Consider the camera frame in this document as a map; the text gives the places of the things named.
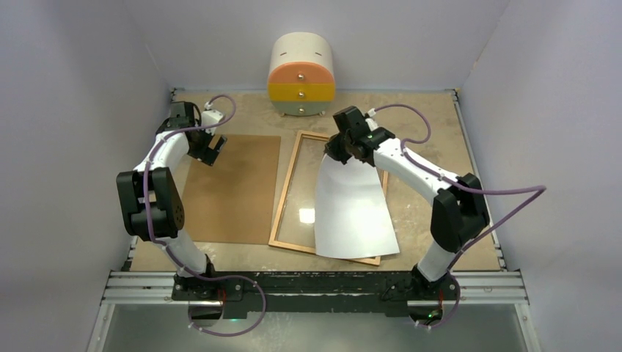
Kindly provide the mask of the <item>brown backing board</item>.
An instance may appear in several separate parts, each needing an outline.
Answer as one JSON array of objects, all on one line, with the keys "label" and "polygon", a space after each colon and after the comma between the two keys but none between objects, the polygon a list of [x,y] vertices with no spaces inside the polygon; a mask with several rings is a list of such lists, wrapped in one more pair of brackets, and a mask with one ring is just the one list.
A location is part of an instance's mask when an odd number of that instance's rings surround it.
[{"label": "brown backing board", "polygon": [[279,136],[229,135],[214,165],[190,163],[183,191],[185,230],[195,242],[268,242]]}]

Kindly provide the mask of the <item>plant photo print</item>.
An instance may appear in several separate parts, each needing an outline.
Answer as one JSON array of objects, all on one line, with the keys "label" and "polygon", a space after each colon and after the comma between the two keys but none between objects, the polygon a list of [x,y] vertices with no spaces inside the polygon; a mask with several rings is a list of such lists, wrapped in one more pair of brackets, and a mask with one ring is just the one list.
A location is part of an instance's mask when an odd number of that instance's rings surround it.
[{"label": "plant photo print", "polygon": [[315,185],[315,253],[350,260],[400,252],[378,171],[324,156]]}]

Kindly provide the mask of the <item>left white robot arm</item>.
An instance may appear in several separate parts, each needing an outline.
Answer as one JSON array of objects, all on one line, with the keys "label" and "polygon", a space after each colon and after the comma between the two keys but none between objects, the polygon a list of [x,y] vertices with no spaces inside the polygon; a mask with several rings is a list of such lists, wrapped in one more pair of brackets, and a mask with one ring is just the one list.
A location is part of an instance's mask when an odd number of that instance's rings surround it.
[{"label": "left white robot arm", "polygon": [[219,280],[209,257],[184,228],[185,210],[173,174],[185,156],[213,166],[227,142],[216,136],[216,128],[226,121],[211,100],[203,107],[188,101],[172,103],[170,116],[156,130],[144,159],[116,177],[127,233],[156,245],[176,267],[181,283],[191,280],[191,292],[202,300],[218,293]]}]

